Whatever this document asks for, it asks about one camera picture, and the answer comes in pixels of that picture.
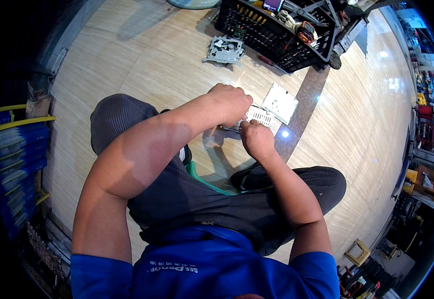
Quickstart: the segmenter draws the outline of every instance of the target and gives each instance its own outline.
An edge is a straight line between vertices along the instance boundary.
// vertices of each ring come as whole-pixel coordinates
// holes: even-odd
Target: right hand
[[[274,134],[256,120],[242,121],[240,136],[247,153],[258,162],[262,163],[266,158],[278,155],[274,148]]]
[[[242,88],[222,83],[217,83],[212,87],[204,98],[208,99],[211,105],[209,113],[217,116],[219,124],[227,127],[244,119],[253,103],[252,97],[246,95]]]

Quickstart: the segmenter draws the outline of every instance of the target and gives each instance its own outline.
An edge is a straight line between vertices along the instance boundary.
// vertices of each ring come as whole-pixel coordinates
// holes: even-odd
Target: floor tile
[[[178,10],[165,0],[107,0],[86,26],[148,44]]]

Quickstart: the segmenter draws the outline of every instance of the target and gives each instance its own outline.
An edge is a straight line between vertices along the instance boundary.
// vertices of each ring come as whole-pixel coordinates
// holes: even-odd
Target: black shoe
[[[170,109],[164,109],[160,112],[160,114],[163,114],[164,112],[170,111]],[[192,152],[190,151],[189,145],[184,146],[184,161],[182,161],[182,164],[187,165],[192,161]]]
[[[234,173],[231,177],[230,177],[230,182],[232,183],[232,186],[234,186],[235,188],[237,188],[239,191],[246,191],[246,189],[244,189],[241,185],[242,185],[242,180],[244,179],[244,177],[248,176],[250,171],[254,168],[256,168],[257,166],[259,166],[260,164],[258,162],[255,162],[254,164],[250,165],[249,167],[247,167],[246,169],[237,171],[236,173]]]

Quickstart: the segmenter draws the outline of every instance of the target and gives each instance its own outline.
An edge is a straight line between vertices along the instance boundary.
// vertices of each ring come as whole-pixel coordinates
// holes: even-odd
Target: person
[[[323,218],[345,194],[339,171],[290,169],[256,121],[243,121],[240,134],[257,162],[231,178],[244,193],[195,180],[179,157],[200,133],[244,118],[252,102],[221,83],[160,114],[124,94],[100,101],[91,115],[98,158],[72,232],[75,298],[339,298]],[[134,266],[126,207],[149,243]],[[293,238],[288,265],[263,257]]]

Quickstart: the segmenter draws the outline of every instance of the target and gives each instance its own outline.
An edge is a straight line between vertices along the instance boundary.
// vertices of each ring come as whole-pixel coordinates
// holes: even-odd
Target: green stool
[[[232,195],[222,189],[219,189],[211,184],[209,184],[208,182],[204,181],[203,179],[201,179],[199,177],[199,175],[197,175],[196,172],[196,163],[194,161],[190,161],[189,164],[187,164],[185,167],[185,170],[187,171],[188,174],[190,174],[191,177],[195,178],[196,180],[198,180],[199,182],[202,182],[204,184],[206,184],[207,186],[209,186],[210,188],[214,189],[215,191],[225,194],[225,195]]]

